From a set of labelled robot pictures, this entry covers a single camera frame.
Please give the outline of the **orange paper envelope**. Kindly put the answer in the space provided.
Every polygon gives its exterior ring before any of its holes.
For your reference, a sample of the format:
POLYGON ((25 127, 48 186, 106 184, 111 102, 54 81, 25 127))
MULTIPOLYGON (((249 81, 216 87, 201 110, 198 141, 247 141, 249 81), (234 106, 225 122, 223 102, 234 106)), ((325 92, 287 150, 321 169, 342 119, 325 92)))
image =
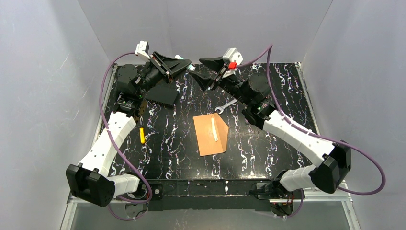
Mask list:
POLYGON ((227 149, 229 126, 218 113, 193 117, 199 154, 201 157, 225 153, 227 149), (218 141, 212 134, 211 117, 215 118, 218 141))

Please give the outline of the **beige lined letter paper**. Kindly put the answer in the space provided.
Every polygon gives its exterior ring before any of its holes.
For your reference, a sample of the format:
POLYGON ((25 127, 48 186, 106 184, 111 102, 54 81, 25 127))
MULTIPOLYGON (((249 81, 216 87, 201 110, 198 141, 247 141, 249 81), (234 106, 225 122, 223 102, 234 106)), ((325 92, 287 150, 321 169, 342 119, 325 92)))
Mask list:
POLYGON ((211 124, 212 124, 212 134, 213 134, 214 140, 217 142, 218 134, 217 134, 217 130, 216 130, 215 118, 213 116, 211 117, 211 124))

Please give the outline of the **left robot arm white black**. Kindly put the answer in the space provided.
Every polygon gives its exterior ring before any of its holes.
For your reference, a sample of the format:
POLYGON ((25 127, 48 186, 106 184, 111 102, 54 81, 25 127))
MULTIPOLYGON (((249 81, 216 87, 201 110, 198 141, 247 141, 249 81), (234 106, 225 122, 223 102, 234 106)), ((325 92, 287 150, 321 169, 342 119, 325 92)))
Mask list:
POLYGON ((167 57, 158 52, 148 55, 138 51, 136 54, 145 59, 144 66, 138 69, 133 64, 125 64, 118 68, 116 88, 119 97, 110 116, 102 117, 103 131, 85 157, 66 170, 72 195, 100 207, 108 206, 115 197, 136 192, 140 184, 147 190, 143 202, 152 199, 153 189, 139 170, 110 176, 110 166, 115 156, 122 154, 120 146, 142 116, 148 96, 156 92, 158 103, 172 107, 178 92, 161 90, 158 84, 174 82, 191 65, 188 59, 167 57))

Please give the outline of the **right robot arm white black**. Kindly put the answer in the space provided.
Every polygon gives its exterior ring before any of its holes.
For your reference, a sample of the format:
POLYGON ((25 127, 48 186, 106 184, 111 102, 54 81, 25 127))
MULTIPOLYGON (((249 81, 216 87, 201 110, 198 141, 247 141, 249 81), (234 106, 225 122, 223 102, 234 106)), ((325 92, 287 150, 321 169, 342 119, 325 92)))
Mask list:
POLYGON ((235 74, 225 76, 233 64, 221 57, 201 58, 200 62, 216 73, 209 76, 190 72, 203 91, 222 88, 245 105, 242 114, 251 125, 284 140, 312 163, 304 168, 281 172, 271 183, 255 189, 252 194, 281 196, 310 187, 332 194, 338 189, 351 169, 349 147, 317 138, 311 130, 282 116, 270 98, 272 91, 264 74, 256 73, 242 81, 235 74))

